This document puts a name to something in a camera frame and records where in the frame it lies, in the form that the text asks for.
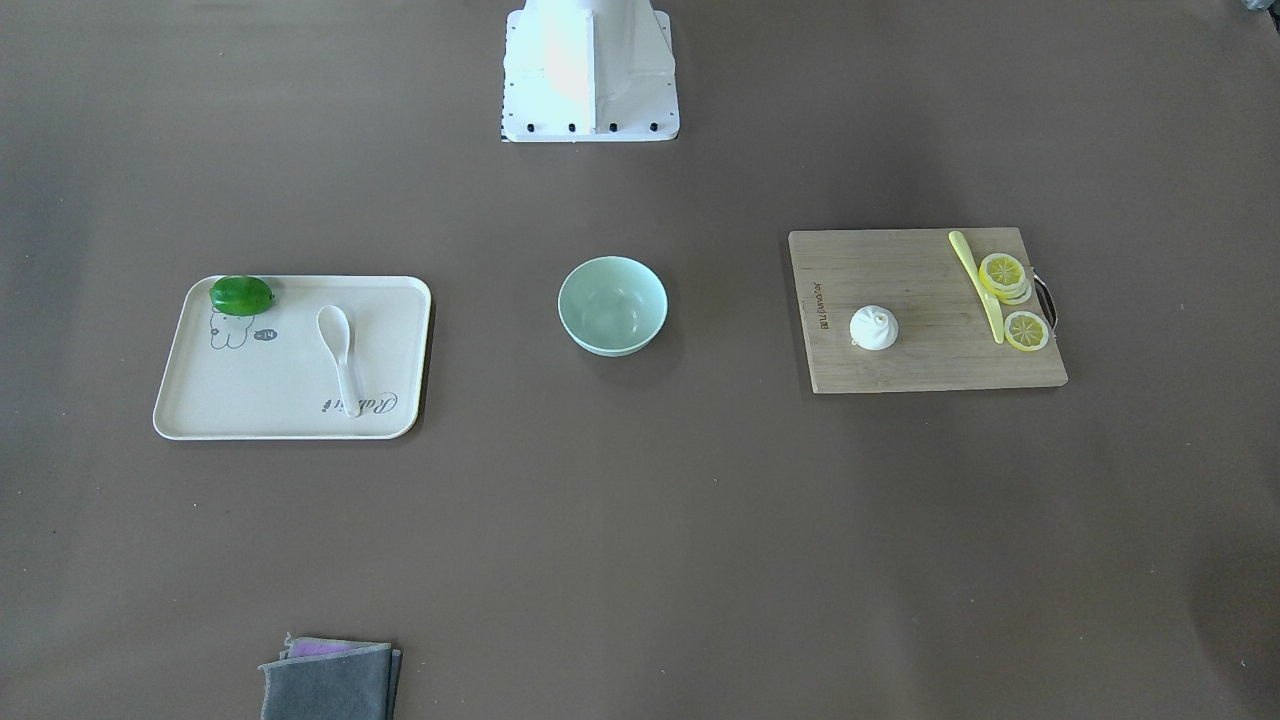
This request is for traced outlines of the white ceramic spoon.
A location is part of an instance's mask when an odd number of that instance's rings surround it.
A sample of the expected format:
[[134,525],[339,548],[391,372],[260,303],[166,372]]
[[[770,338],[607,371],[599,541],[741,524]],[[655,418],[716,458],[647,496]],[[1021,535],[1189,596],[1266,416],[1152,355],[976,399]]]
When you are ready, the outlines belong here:
[[362,409],[351,360],[353,336],[349,318],[340,307],[326,305],[317,310],[316,325],[335,368],[335,380],[344,413],[347,416],[357,418],[362,414]]

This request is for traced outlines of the mint green bowl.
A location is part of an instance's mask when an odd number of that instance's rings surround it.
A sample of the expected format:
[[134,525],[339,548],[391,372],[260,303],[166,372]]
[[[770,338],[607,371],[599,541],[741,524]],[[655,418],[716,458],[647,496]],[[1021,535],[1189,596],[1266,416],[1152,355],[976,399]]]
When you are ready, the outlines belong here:
[[576,266],[564,278],[557,311],[570,338],[603,357],[645,348],[660,332],[669,299],[660,278],[631,258],[604,256]]

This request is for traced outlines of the wooden cutting board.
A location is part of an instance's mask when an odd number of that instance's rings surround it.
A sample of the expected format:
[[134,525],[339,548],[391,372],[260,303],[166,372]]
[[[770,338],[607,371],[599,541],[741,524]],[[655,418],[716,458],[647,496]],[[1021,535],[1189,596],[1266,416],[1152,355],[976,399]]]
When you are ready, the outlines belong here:
[[[1055,342],[1023,352],[995,342],[941,229],[794,231],[788,252],[812,389],[818,395],[1041,388],[1066,384]],[[899,322],[883,350],[849,324],[877,305]]]

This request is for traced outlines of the yellow plastic knife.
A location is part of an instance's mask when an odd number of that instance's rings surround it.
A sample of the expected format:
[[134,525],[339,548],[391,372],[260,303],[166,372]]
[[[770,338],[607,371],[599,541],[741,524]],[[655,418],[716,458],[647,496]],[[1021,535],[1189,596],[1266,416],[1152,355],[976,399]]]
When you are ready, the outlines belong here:
[[979,266],[973,255],[972,247],[966,241],[966,237],[960,231],[948,232],[948,242],[955,251],[957,259],[963,264],[965,273],[968,274],[973,288],[984,309],[987,320],[989,323],[991,333],[997,345],[1005,342],[1005,329],[1004,329],[1004,314],[1001,305],[996,296],[982,283]]

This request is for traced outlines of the stacked lemon slices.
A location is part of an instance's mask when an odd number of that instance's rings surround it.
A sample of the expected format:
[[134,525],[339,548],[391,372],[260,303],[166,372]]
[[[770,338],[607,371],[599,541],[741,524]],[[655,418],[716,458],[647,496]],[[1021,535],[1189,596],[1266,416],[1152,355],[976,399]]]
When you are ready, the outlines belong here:
[[1004,305],[1027,302],[1033,295],[1030,277],[1012,255],[992,252],[978,266],[979,282]]

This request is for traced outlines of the cream rectangular tray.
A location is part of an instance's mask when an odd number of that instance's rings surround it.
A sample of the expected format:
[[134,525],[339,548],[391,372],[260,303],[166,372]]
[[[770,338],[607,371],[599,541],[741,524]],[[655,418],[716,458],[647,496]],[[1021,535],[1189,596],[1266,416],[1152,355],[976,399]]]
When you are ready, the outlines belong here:
[[[273,305],[218,313],[206,277],[177,323],[154,407],[168,439],[392,439],[417,420],[433,296],[411,275],[266,275]],[[317,328],[325,306],[349,320],[357,416],[340,396]]]

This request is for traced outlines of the single lemon slice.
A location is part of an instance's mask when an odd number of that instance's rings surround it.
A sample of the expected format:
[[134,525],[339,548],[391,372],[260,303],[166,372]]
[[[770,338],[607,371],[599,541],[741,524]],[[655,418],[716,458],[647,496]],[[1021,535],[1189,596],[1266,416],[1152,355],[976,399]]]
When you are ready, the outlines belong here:
[[1029,311],[1015,311],[1005,318],[1004,336],[1011,347],[1034,352],[1048,346],[1052,331],[1042,316]]

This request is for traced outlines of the green lime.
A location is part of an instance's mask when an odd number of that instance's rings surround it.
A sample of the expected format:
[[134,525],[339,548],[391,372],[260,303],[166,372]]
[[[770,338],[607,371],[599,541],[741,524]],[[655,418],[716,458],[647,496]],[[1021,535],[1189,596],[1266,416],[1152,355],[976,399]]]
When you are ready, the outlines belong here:
[[253,275],[224,275],[209,291],[212,309],[229,316],[256,316],[274,304],[270,286]]

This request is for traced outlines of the grey folded cloth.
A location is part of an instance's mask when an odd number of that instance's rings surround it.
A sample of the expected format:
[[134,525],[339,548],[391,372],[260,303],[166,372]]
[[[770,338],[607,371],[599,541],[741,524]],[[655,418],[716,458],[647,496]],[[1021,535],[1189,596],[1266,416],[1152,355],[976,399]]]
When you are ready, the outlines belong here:
[[402,653],[387,642],[285,635],[261,719],[393,719]]

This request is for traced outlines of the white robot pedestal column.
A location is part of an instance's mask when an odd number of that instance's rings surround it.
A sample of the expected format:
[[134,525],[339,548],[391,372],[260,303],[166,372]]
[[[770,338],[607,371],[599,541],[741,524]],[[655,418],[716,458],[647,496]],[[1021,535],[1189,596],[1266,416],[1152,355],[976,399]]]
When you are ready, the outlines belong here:
[[503,69],[506,142],[678,137],[671,20],[649,1],[526,1],[506,18]]

